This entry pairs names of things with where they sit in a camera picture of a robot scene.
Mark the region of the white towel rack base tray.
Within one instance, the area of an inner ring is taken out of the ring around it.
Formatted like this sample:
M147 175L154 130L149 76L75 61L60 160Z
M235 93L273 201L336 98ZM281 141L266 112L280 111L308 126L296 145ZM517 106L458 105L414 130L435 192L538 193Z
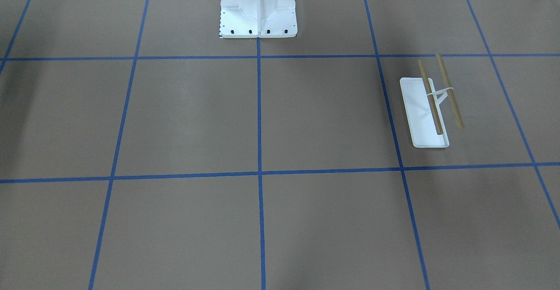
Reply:
M429 78L432 91L436 91ZM437 135L421 77L402 77L399 81L412 144L416 148L447 148L450 143L441 109L437 109L443 135Z

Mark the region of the inner wooden rack bar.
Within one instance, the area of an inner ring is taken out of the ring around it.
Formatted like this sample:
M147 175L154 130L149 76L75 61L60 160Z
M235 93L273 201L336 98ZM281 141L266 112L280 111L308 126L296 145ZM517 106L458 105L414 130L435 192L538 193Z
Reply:
M424 66L424 63L422 62L421 59L418 59L417 64L418 64L418 67L420 69L420 74L421 74L421 77L422 77L423 86L424 86L426 97L427 97L428 104L429 104L429 107L430 107L430 112L431 112L432 119L433 119L433 122L434 122L436 134L437 135L443 135L443 128L442 128L441 120L440 120L439 115L438 115L438 111L437 111L437 107L436 107L436 101L435 101L435 98L434 98L433 91L431 89L431 83L429 81L429 76L428 76L426 67Z

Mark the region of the wooden rack bar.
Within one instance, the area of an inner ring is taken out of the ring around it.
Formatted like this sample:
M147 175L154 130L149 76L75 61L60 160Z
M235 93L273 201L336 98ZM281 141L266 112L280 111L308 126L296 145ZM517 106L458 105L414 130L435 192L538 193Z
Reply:
M442 79L443 79L444 84L446 85L446 88L447 88L446 92L448 93L448 98L449 98L450 103L451 103L451 108L452 108L452 112L453 112L454 117L455 117L455 122L456 122L458 128L460 130L463 130L465 128L465 124L464 124L464 121L463 121L463 118L462 118L462 115L461 115L461 112L460 112L460 109L459 109L457 98L455 96L454 88L451 84L451 79L450 79L448 70L447 70L446 65L444 63L443 56L440 53L437 53L436 54L436 60L438 62L438 66L439 66L439 69L440 69L440 73L442 75Z
M429 104L429 107L430 107L430 112L431 112L432 119L433 119L433 122L434 122L436 134L437 135L443 135L443 128L442 128L441 120L440 120L439 115L438 115L438 111L437 111L437 107L436 107L436 101L435 101L435 98L434 98L433 91L431 89L431 83L429 81L429 76L428 76L426 67L424 66L424 63L422 62L421 59L418 59L417 64L418 64L418 67L420 69L420 74L421 74L421 77L422 77L423 86L424 86L426 97L427 97L428 104Z

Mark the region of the outer wooden rack bar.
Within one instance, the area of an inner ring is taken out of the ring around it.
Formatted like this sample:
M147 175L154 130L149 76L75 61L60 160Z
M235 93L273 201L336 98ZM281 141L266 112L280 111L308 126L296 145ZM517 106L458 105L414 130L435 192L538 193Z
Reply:
M454 117L455 117L455 122L456 122L458 128L460 130L463 130L465 128L465 124L464 124L464 121L463 121L463 118L462 118L462 115L461 115L461 112L460 112L460 109L459 109L457 98L455 96L454 88L451 84L451 79L450 79L448 70L447 70L446 65L444 63L443 56L440 53L437 53L436 54L436 60L438 62L438 66L439 66L439 69L440 69L440 73L442 75L442 79L443 79L444 84L446 85L446 88L447 88L446 92L448 93L448 98L449 98L450 103L451 103L451 108L452 108L452 112L453 112Z

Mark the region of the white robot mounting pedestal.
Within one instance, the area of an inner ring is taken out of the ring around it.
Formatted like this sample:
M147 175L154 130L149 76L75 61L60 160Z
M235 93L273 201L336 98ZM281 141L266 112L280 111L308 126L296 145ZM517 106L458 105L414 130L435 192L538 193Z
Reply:
M222 38L292 38L297 34L295 0L220 0Z

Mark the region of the white rack bracket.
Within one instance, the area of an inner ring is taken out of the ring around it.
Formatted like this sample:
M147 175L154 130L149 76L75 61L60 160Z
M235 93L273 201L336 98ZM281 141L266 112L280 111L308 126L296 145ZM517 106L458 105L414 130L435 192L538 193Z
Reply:
M440 109L440 105L447 99L451 98L451 93L453 92L453 87L448 87L442 90L434 91L427 94L428 99L432 99L437 109Z

